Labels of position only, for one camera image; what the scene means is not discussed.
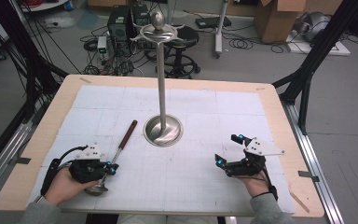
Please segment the hand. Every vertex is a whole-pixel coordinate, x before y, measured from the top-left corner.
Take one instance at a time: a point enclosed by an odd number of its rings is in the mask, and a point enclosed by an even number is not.
[[[249,194],[254,198],[255,196],[269,192],[269,186],[266,181],[264,181],[263,174],[264,172],[262,171],[257,175],[236,177],[245,184]]]
[[[59,205],[75,197],[80,191],[90,188],[99,183],[98,180],[80,184],[74,180],[68,167],[63,167],[54,177],[45,199],[51,203]]]

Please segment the metal rod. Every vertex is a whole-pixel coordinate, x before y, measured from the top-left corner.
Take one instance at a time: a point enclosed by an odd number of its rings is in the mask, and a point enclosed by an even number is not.
[[[157,73],[158,73],[158,96],[159,96],[159,119],[161,122],[161,130],[167,127],[167,119],[165,112],[165,83],[164,83],[164,43],[157,44]]]

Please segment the hand-mounted device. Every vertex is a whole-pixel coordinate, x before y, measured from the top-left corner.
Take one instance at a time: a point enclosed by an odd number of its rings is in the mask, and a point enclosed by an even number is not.
[[[63,158],[69,153],[81,150],[81,152],[72,161],[68,161],[60,166]],[[79,183],[87,183],[93,180],[103,178],[105,175],[114,175],[117,164],[113,164],[110,161],[100,161],[101,151],[96,144],[92,146],[74,147],[65,152],[59,159],[54,159],[48,167],[45,180],[43,181],[42,189],[40,190],[41,195],[45,195],[48,188],[51,185],[55,175],[64,166],[69,166],[69,171],[73,179]]]
[[[226,175],[230,177],[239,177],[244,175],[251,177],[252,175],[257,175],[261,171],[264,171],[266,176],[265,181],[268,184],[268,190],[274,195],[275,199],[278,200],[278,192],[269,179],[269,174],[266,168],[266,158],[264,155],[280,155],[283,154],[284,151],[261,139],[247,138],[242,134],[238,136],[232,134],[231,140],[240,145],[245,144],[245,149],[243,150],[245,158],[240,161],[227,162],[227,160],[221,156],[214,154],[216,166],[224,170]]]

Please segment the floor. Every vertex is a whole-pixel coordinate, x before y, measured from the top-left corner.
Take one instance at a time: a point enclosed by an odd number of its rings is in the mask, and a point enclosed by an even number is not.
[[[43,20],[49,15],[62,12],[61,8],[38,13]],[[90,31],[103,27],[107,22],[106,14],[93,13],[83,4],[64,16],[75,19],[71,28],[55,29],[51,36],[63,49],[79,71],[88,64],[88,54],[83,49],[80,37],[90,35]],[[196,28],[195,15],[178,11],[173,23],[186,24]],[[252,24],[252,19],[230,17],[234,30]],[[247,37],[256,37],[255,28],[250,27],[235,32]],[[63,70],[77,74],[75,68],[64,55],[48,40],[46,45],[53,62]],[[312,80],[310,103],[307,117],[307,131],[319,163],[322,165],[328,185],[333,192],[339,211],[345,223],[358,223],[358,43],[350,40],[342,42],[351,52],[349,57],[328,56],[321,64]],[[186,54],[196,60],[201,67],[194,79],[224,80],[238,82],[272,83],[295,72],[306,55],[289,53],[285,46],[281,49],[271,46],[253,44],[249,49],[235,49],[229,40],[223,40],[223,54],[216,59],[214,54],[214,33],[200,33],[200,42],[188,49]],[[142,59],[135,63],[139,66]],[[146,63],[129,76],[155,77],[155,64]],[[25,101],[24,90],[10,60],[0,61],[0,134],[20,109]],[[0,188],[10,174],[8,166],[0,178]],[[19,220],[20,212],[0,212],[0,223]],[[62,214],[59,223],[85,223],[84,214]],[[328,223],[326,217],[297,218],[297,223]],[[240,218],[239,223],[248,223],[248,218]]]

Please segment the person's left hand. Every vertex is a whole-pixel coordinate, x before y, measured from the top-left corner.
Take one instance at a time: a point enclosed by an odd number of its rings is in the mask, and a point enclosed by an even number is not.
[[[89,183],[80,184],[74,180],[69,172],[68,167],[63,167],[54,177],[45,199],[48,202],[59,205],[75,197],[80,191],[90,188],[99,183],[98,180]]]

